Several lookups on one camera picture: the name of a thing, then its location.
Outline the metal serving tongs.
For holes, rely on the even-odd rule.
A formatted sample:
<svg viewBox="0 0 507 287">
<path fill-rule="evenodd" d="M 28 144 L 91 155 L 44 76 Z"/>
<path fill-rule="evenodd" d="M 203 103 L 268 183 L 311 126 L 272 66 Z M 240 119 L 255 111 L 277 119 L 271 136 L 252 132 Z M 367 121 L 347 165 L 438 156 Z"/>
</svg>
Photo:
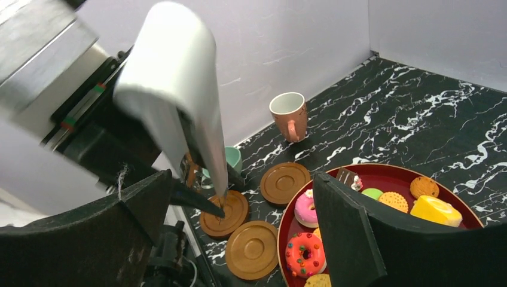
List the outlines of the metal serving tongs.
<svg viewBox="0 0 507 287">
<path fill-rule="evenodd" d="M 114 102 L 142 122 L 173 167 L 192 152 L 216 194 L 227 194 L 216 43 L 197 14 L 175 2 L 149 10 L 116 82 Z"/>
</svg>

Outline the dark red round tray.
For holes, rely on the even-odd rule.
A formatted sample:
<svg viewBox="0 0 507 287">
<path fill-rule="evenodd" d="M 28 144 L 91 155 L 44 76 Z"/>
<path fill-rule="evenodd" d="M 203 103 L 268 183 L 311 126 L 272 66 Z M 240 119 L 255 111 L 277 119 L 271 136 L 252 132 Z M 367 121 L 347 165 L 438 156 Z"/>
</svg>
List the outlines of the dark red round tray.
<svg viewBox="0 0 507 287">
<path fill-rule="evenodd" d="M 350 164 L 344 166 L 344 168 L 357 173 L 363 182 L 364 188 L 378 188 L 384 192 L 393 191 L 399 193 L 405 197 L 409 207 L 413 206 L 415 198 L 410 193 L 410 183 L 415 178 L 421 176 L 421 173 L 404 167 L 380 163 Z M 473 210 L 463 200 L 439 182 L 436 184 L 439 187 L 438 198 L 451 204 L 462 214 L 463 220 L 460 224 L 460 228 L 477 229 L 484 227 L 479 217 L 476 216 Z M 294 234 L 313 231 L 312 228 L 301 225 L 295 219 L 294 215 L 295 202 L 297 198 L 307 189 L 312 188 L 313 181 L 308 181 L 305 186 L 301 187 L 298 192 L 295 193 L 283 213 L 280 226 L 278 228 L 277 250 L 279 253 L 279 266 L 286 286 L 304 286 L 306 282 L 306 280 L 302 277 L 291 275 L 291 272 L 286 268 L 284 253 L 286 244 Z"/>
</svg>

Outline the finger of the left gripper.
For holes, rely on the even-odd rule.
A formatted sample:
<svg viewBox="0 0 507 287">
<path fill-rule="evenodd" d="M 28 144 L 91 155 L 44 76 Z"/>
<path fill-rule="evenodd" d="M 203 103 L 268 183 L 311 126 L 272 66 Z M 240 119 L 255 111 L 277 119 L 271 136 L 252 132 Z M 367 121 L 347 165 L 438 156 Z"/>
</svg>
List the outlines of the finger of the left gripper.
<svg viewBox="0 0 507 287">
<path fill-rule="evenodd" d="M 172 195 L 170 197 L 170 205 L 191 207 L 224 218 L 224 210 L 208 200 L 202 194 L 194 191 L 179 180 L 172 180 Z"/>
</svg>

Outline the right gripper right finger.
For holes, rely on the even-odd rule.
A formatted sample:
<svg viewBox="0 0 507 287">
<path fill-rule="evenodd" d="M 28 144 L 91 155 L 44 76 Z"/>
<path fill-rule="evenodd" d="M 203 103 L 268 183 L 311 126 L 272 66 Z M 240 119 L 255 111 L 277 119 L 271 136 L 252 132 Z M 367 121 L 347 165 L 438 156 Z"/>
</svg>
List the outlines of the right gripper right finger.
<svg viewBox="0 0 507 287">
<path fill-rule="evenodd" d="M 506 225 L 464 230 L 402 213 L 317 172 L 333 286 L 505 286 Z"/>
</svg>

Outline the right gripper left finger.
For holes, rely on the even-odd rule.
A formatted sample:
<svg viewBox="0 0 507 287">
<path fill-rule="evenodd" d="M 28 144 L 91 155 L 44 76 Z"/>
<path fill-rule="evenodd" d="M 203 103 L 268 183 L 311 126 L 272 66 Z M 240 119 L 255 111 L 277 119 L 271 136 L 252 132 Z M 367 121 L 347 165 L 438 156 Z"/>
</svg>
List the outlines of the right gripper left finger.
<svg viewBox="0 0 507 287">
<path fill-rule="evenodd" d="M 138 286 L 157 244 L 172 174 L 157 172 L 75 209 L 1 228 L 2 286 Z"/>
</svg>

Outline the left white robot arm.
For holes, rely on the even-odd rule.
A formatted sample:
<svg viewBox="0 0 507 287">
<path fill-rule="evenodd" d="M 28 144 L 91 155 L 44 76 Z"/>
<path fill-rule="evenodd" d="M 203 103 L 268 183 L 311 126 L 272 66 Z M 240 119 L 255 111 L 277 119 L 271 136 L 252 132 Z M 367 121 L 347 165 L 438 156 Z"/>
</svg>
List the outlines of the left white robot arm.
<svg viewBox="0 0 507 287">
<path fill-rule="evenodd" d="M 112 56 L 80 21 L 81 1 L 1 2 L 1 148 L 20 175 L 8 202 L 51 216 L 102 196 L 78 168 L 125 188 L 165 155 L 173 176 L 187 154 L 218 196 L 228 172 L 216 42 L 192 10 L 158 2 L 133 47 Z"/>
</svg>

